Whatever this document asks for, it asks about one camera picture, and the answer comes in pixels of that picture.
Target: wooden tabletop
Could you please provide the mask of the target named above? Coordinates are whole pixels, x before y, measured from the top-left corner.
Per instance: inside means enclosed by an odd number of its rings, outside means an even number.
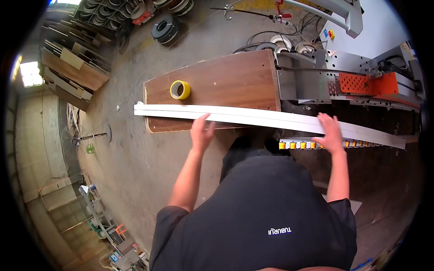
[[[171,84],[187,82],[190,96],[176,100]],[[279,85],[271,50],[243,52],[201,61],[143,84],[145,104],[197,104],[280,111]],[[193,120],[147,117],[151,133],[188,131]],[[218,123],[217,129],[244,127]]]

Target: person's right hand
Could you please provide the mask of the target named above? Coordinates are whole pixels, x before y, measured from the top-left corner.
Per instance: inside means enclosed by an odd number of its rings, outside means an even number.
[[[193,125],[191,126],[191,140],[193,141],[193,150],[197,150],[203,153],[208,145],[213,139],[214,136],[214,128],[216,123],[212,121],[208,126],[208,130],[206,130],[206,119],[210,115],[210,113],[206,113],[200,118],[193,121]]]
[[[317,117],[324,127],[325,137],[313,137],[312,141],[323,145],[331,155],[344,151],[338,118],[336,116],[331,118],[325,113],[318,113]]]

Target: green stool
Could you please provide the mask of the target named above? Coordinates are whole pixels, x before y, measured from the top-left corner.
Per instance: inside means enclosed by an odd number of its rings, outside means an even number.
[[[87,153],[95,153],[95,147],[93,146],[93,144],[87,145],[86,152]]]

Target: round metal base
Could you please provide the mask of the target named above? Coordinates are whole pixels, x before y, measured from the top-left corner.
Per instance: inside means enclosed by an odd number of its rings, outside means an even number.
[[[108,125],[108,124],[104,125],[104,133],[107,133],[105,135],[107,142],[111,142],[112,141],[112,129],[110,128],[110,125]]]

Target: orange perforated plate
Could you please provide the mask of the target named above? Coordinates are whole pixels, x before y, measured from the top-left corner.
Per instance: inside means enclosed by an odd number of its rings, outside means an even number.
[[[374,95],[374,90],[367,75],[339,73],[339,83],[343,93]]]

